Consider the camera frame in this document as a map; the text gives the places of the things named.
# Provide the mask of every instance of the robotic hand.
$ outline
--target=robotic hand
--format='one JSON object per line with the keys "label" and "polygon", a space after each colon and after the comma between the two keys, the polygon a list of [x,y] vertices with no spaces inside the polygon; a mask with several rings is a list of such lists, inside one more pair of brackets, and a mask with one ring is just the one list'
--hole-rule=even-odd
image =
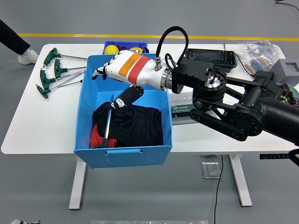
{"label": "robotic hand", "polygon": [[143,95],[143,87],[151,85],[158,90],[167,90],[164,86],[168,68],[163,65],[158,71],[155,70],[155,61],[149,57],[133,53],[129,50],[122,50],[109,62],[97,68],[92,80],[102,75],[103,80],[107,75],[112,79],[131,84],[112,104],[109,109],[117,109],[135,102]]}

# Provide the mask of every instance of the gray floor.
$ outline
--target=gray floor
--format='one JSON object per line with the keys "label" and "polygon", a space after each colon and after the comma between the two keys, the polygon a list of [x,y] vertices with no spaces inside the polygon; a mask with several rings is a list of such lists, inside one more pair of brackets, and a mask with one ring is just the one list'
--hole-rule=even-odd
{"label": "gray floor", "polygon": [[[299,7],[296,0],[286,3]],[[189,35],[299,36],[299,12],[289,6],[274,5],[271,0],[221,3],[217,0],[0,0],[0,5],[0,19],[17,33],[161,35],[168,27],[179,25]],[[24,39],[37,53],[47,43],[106,41],[105,38]],[[157,43],[158,39],[138,41]],[[298,58],[298,42],[272,43],[280,46],[287,58]],[[0,52],[2,143],[34,66],[19,65],[17,55],[2,44]],[[43,224],[90,224],[92,220],[208,220],[213,223],[217,180],[203,179],[202,161],[221,161],[221,158],[170,154],[163,166],[88,168],[81,209],[70,211],[68,204],[76,167],[73,157],[0,153],[1,223],[9,224],[16,218],[26,222],[40,219]],[[261,161],[258,155],[245,155],[241,161],[253,207],[240,207],[228,156],[224,155],[217,223],[298,223],[299,168],[289,160]]]}

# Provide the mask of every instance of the white table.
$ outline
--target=white table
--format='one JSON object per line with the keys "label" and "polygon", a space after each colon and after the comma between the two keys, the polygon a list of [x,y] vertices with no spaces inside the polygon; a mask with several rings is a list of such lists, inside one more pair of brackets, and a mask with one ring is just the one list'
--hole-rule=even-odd
{"label": "white table", "polygon": [[[170,53],[175,61],[181,55],[184,44],[164,44],[160,56]],[[23,96],[16,109],[6,137],[1,146],[5,154],[71,154],[75,148],[75,126],[81,85],[58,88],[49,93],[45,99],[37,90],[41,86],[39,71],[47,54],[58,49],[62,55],[87,58],[90,55],[100,55],[103,44],[47,44],[43,47],[32,74],[28,80]],[[226,49],[234,49],[235,45],[226,45]],[[149,44],[150,53],[155,53],[157,44]],[[189,48],[223,49],[222,44],[190,44]],[[280,48],[280,58],[285,58]],[[84,61],[61,59],[61,68],[86,66]],[[54,60],[45,71],[47,78],[54,77]],[[252,80],[241,66],[233,69],[231,77]],[[226,96],[224,102],[232,102]],[[236,185],[242,206],[252,206],[240,158],[243,154],[273,154],[287,153],[295,146],[276,136],[262,132],[256,137],[248,137],[245,142],[236,141],[202,124],[185,124],[172,127],[172,153],[185,154],[228,154],[230,156]],[[84,182],[86,164],[77,158],[73,190],[69,209],[80,208],[81,194]]]}

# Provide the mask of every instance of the black pants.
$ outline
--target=black pants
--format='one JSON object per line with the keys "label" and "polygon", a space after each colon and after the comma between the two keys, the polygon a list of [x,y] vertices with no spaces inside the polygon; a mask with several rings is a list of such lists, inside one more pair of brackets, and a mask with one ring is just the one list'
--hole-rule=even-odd
{"label": "black pants", "polygon": [[2,20],[0,20],[0,42],[19,55],[22,55],[30,47],[30,44],[24,41]]}

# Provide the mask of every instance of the blue plastic bin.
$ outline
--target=blue plastic bin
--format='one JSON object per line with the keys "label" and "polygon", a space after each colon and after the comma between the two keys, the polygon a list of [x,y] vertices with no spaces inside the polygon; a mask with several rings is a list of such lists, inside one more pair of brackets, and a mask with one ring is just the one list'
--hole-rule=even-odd
{"label": "blue plastic bin", "polygon": [[96,148],[90,149],[92,114],[104,102],[110,101],[111,95],[119,96],[129,84],[107,77],[92,80],[93,72],[111,59],[111,55],[90,56],[83,79],[76,124],[76,143],[74,153],[91,168],[135,167],[163,165],[172,148],[171,110],[168,92],[144,87],[144,95],[134,104],[154,107],[162,113],[163,146]]}
{"label": "blue plastic bin", "polygon": [[106,41],[105,42],[105,46],[104,46],[104,50],[103,50],[103,54],[105,54],[105,49],[107,46],[109,45],[118,45],[121,47],[125,47],[127,50],[130,50],[131,48],[147,48],[148,44],[146,42],[126,42],[126,41]]}

